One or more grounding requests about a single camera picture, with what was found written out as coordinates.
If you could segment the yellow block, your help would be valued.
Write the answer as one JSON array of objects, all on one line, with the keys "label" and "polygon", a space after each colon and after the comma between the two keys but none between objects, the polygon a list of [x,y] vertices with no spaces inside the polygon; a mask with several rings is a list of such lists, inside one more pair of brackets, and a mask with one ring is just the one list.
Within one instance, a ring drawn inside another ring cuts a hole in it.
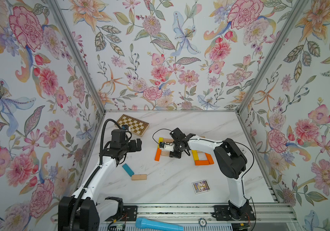
[{"label": "yellow block", "polygon": [[163,142],[164,138],[160,137],[158,140],[158,148],[160,148],[160,143]]},{"label": "yellow block", "polygon": [[199,161],[198,152],[196,150],[192,150],[192,155],[195,162]]}]

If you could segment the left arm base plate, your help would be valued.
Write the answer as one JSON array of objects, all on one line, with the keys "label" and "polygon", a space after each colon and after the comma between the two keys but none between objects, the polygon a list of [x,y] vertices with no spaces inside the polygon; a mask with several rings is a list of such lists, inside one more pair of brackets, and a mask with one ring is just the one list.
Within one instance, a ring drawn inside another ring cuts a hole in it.
[{"label": "left arm base plate", "polygon": [[123,206],[122,208],[109,211],[107,208],[101,210],[100,222],[111,221],[136,221],[138,215],[138,206]]}]

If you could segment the orange block front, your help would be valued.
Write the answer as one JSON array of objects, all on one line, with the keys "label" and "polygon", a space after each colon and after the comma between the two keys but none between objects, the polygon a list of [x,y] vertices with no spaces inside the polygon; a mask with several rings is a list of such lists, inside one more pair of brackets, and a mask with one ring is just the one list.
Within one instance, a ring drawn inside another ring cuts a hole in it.
[{"label": "orange block front", "polygon": [[194,161],[196,166],[207,166],[210,165],[208,160],[195,160]]}]

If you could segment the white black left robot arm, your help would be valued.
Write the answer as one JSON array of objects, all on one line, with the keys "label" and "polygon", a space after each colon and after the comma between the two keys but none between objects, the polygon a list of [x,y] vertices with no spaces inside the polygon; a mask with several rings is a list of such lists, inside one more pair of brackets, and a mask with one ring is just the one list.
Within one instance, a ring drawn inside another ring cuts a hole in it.
[{"label": "white black left robot arm", "polygon": [[96,231],[100,222],[115,223],[123,217],[123,200],[106,197],[99,203],[100,189],[106,178],[125,161],[128,153],[141,151],[142,141],[131,138],[132,133],[127,125],[113,130],[111,135],[90,176],[70,197],[65,196],[59,202],[59,231]]}]

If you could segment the natural wood block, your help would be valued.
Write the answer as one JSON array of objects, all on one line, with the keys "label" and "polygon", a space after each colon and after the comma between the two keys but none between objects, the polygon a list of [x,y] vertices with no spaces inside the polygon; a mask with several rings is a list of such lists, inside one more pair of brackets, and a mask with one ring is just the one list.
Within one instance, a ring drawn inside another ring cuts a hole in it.
[{"label": "natural wood block", "polygon": [[131,176],[132,181],[145,181],[147,180],[147,174],[134,174]]},{"label": "natural wood block", "polygon": [[173,141],[174,141],[173,139],[163,138],[163,142],[165,143],[172,143]]},{"label": "natural wood block", "polygon": [[161,151],[161,156],[169,157],[169,155],[170,155],[170,152],[164,151],[164,150]]}]

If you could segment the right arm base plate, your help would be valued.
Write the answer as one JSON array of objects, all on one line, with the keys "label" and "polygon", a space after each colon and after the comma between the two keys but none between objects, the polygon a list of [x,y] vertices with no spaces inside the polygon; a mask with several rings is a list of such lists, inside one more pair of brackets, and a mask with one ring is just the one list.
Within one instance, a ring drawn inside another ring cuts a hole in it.
[{"label": "right arm base plate", "polygon": [[255,213],[250,205],[237,208],[234,205],[215,205],[212,217],[217,221],[255,221]]}]

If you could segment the orange block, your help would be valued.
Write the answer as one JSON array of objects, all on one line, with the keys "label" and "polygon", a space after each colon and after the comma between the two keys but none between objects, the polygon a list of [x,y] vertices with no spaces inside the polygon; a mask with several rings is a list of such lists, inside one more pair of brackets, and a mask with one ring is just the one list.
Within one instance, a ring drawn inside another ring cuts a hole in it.
[{"label": "orange block", "polygon": [[155,158],[154,158],[155,161],[159,161],[160,160],[161,153],[162,153],[162,150],[160,148],[158,148],[157,151],[156,151]]},{"label": "orange block", "polygon": [[207,153],[205,153],[205,156],[206,156],[206,158],[208,160],[209,165],[213,165],[214,164],[214,160],[213,160],[212,156],[210,154],[207,154]]},{"label": "orange block", "polygon": [[194,161],[196,166],[207,166],[210,165],[208,160],[195,160]]}]

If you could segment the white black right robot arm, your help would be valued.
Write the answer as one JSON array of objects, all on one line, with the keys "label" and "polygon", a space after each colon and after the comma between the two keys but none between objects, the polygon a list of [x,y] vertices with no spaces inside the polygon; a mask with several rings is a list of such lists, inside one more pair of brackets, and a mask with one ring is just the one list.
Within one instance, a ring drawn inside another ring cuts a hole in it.
[{"label": "white black right robot arm", "polygon": [[162,141],[159,144],[159,148],[169,152],[170,157],[180,159],[182,153],[190,155],[190,151],[215,155],[220,171],[228,178],[230,218],[240,220],[243,215],[250,213],[251,207],[245,197],[242,176],[246,171],[247,158],[232,139],[218,141],[193,133],[185,135],[178,128],[171,131],[170,135],[173,141]]}]

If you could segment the teal block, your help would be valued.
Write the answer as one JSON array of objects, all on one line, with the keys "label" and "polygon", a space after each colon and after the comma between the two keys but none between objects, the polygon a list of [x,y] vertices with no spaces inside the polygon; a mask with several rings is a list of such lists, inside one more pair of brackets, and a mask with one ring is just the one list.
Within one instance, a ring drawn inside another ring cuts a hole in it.
[{"label": "teal block", "polygon": [[130,176],[132,177],[134,175],[134,171],[127,165],[127,164],[124,164],[122,166],[122,168],[125,170],[125,172]]}]

